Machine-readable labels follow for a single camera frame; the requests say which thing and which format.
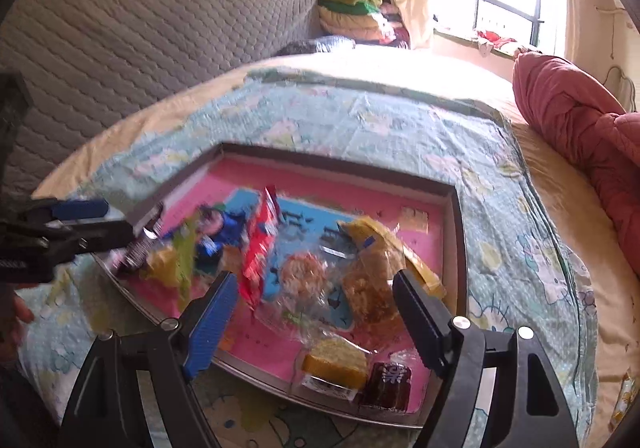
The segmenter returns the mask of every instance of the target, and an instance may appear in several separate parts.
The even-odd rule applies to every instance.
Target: blue clamp handle
[[[180,332],[186,341],[182,371],[187,382],[209,368],[226,324],[238,303],[238,279],[220,273],[204,297],[191,301],[180,317]]]
[[[68,199],[51,206],[52,220],[79,221],[98,219],[107,215],[109,203],[104,199]]]

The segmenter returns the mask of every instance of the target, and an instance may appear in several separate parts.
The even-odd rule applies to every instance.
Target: metal bolt
[[[471,322],[466,316],[454,316],[452,321],[453,325],[458,329],[469,329],[471,327]]]
[[[178,320],[175,318],[166,318],[160,322],[160,328],[163,331],[175,331],[178,329]]]
[[[529,327],[520,327],[518,329],[518,336],[524,340],[530,340],[533,338],[533,331]]]
[[[113,329],[109,329],[103,333],[98,334],[98,338],[100,338],[100,340],[102,340],[103,342],[111,340],[111,338],[113,338]]]

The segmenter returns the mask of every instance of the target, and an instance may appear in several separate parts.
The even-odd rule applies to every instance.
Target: black frame
[[[507,10],[508,12],[511,12],[512,14],[515,14],[519,17],[522,17],[523,19],[527,19],[527,21],[531,22],[531,34],[529,36],[529,43],[532,46],[537,46],[538,45],[538,40],[540,37],[540,24],[542,24],[544,21],[540,19],[540,0],[536,0],[536,9],[533,13],[533,15],[529,15],[523,11],[520,11],[517,8],[514,8],[513,6],[509,6],[508,4],[505,4],[499,0],[476,0],[476,11],[474,13],[474,28],[478,25],[478,7],[480,5],[480,1],[484,1],[487,2],[489,4],[492,4],[494,6],[498,6],[498,8],[502,8],[503,10]]]

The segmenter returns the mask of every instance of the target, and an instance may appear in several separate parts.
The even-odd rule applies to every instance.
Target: pink blanket
[[[537,53],[517,58],[513,93],[529,125],[587,175],[640,275],[640,113],[625,114],[573,64]]]

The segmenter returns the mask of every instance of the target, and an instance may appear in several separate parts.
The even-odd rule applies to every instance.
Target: red package
[[[242,251],[242,277],[239,281],[239,291],[252,311],[262,298],[264,287],[262,274],[276,242],[279,220],[280,207],[276,200],[275,187],[267,186],[260,193],[254,214],[244,229],[246,237]]]

